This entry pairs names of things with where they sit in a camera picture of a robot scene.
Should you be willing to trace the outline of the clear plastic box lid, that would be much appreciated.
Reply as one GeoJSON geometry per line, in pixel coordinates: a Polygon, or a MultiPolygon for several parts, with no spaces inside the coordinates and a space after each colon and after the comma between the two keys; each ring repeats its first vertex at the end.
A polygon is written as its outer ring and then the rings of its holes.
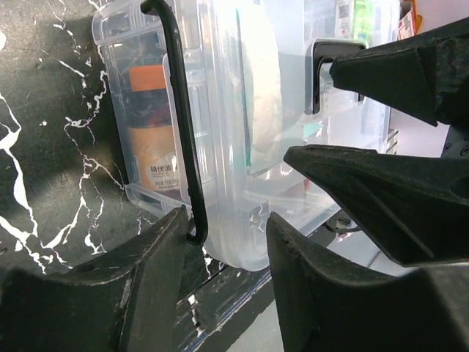
{"type": "Polygon", "coordinates": [[[337,89],[336,55],[396,38],[397,1],[211,1],[214,192],[206,249],[247,271],[268,266],[278,213],[310,233],[338,205],[284,161],[308,144],[385,151],[389,108],[337,89]]]}

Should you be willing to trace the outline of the white swab packet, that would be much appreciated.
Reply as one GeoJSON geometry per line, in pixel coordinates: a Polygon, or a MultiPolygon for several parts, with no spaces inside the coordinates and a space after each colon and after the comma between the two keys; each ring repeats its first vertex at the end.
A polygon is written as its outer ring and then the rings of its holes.
{"type": "Polygon", "coordinates": [[[253,173],[269,169],[278,161],[283,132],[283,107],[278,47],[264,9],[251,1],[239,3],[243,43],[253,81],[252,167],[253,173]]]}

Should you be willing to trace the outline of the white medicine carton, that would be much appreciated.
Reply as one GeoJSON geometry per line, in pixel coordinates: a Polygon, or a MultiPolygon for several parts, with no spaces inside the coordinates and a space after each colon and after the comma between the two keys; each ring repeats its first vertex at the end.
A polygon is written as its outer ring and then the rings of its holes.
{"type": "Polygon", "coordinates": [[[423,17],[418,13],[416,0],[400,1],[397,40],[404,40],[418,34],[423,17]]]}

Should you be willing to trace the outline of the small green packet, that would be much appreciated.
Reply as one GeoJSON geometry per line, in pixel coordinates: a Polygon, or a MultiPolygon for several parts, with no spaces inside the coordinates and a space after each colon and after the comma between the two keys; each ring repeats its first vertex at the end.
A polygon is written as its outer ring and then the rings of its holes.
{"type": "Polygon", "coordinates": [[[373,22],[373,2],[355,0],[353,2],[352,38],[371,41],[373,22]]]}

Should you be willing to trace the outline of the brown bottle orange cap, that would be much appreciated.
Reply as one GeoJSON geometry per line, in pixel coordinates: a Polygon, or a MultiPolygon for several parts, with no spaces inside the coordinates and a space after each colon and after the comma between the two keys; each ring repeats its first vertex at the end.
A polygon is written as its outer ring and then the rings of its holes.
{"type": "Polygon", "coordinates": [[[163,65],[129,69],[128,132],[139,185],[180,198],[180,177],[163,65]]]}

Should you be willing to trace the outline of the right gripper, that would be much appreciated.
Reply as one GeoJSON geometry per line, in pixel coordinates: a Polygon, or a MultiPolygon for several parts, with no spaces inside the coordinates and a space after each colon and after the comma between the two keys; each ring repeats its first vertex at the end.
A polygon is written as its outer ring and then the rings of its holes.
{"type": "Polygon", "coordinates": [[[284,161],[323,189],[392,261],[468,261],[468,19],[334,59],[333,85],[429,125],[441,158],[310,144],[284,161]]]}

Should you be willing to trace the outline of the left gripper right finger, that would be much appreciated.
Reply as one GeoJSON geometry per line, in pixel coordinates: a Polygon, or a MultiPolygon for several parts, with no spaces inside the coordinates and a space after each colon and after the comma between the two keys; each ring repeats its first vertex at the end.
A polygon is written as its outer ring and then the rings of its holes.
{"type": "Polygon", "coordinates": [[[286,351],[466,351],[468,267],[395,277],[308,239],[277,213],[267,251],[286,351]]]}

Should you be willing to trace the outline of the teal white ointment tube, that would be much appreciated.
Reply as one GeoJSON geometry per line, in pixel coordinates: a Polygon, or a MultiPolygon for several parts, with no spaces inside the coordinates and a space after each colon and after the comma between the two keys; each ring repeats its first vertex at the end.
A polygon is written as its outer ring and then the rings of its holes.
{"type": "Polygon", "coordinates": [[[243,102],[243,124],[245,135],[245,162],[248,169],[252,167],[252,113],[254,108],[253,103],[253,81],[251,67],[248,63],[247,52],[245,44],[243,43],[242,24],[241,24],[241,9],[236,9],[236,24],[238,36],[238,54],[240,61],[240,73],[242,82],[242,102],[243,102]]]}

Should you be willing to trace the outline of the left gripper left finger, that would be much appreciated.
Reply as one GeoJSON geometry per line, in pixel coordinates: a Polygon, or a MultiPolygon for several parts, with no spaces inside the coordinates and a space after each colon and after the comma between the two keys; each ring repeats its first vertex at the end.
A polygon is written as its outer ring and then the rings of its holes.
{"type": "Polygon", "coordinates": [[[65,274],[1,270],[3,351],[170,351],[188,215],[65,274]]]}

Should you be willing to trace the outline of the clear plastic storage box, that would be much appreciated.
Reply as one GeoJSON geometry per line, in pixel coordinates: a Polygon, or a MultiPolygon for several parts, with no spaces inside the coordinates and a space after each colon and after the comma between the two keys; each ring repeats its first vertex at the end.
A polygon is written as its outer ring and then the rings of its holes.
{"type": "MultiPolygon", "coordinates": [[[[264,206],[248,184],[265,158],[262,30],[257,1],[170,1],[184,53],[195,152],[204,192],[208,253],[256,270],[266,255],[264,206]]],[[[112,1],[92,19],[103,49],[129,181],[128,199],[157,215],[190,206],[167,41],[139,1],[112,1]]]]}

